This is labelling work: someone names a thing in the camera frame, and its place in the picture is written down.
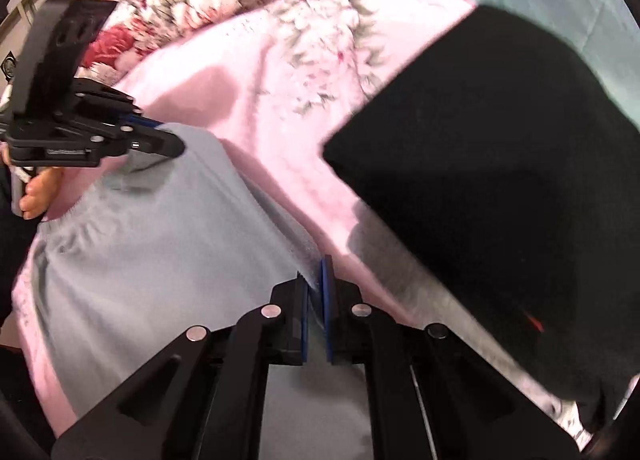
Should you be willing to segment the left hand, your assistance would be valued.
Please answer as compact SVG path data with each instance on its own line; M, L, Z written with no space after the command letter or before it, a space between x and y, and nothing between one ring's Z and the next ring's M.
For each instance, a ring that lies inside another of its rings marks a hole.
M47 167L29 180L25 187L25 194L20 200L24 219L34 219L47 212L60 191L63 177L62 167Z

